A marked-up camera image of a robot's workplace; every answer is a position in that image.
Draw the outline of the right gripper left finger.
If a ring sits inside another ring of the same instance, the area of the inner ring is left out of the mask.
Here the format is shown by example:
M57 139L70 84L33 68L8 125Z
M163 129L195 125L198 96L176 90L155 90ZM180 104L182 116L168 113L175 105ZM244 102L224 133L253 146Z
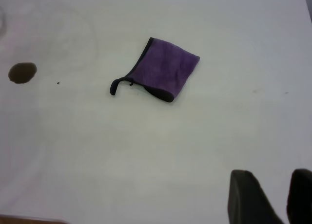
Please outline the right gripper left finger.
M228 217L231 224L281 224L260 183L247 170L230 176Z

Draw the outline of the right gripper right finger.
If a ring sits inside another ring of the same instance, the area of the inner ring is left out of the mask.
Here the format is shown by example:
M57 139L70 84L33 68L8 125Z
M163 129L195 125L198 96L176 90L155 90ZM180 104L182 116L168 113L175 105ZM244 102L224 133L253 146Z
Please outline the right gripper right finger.
M308 169L296 169L292 173L287 216L291 224L312 223L312 172Z

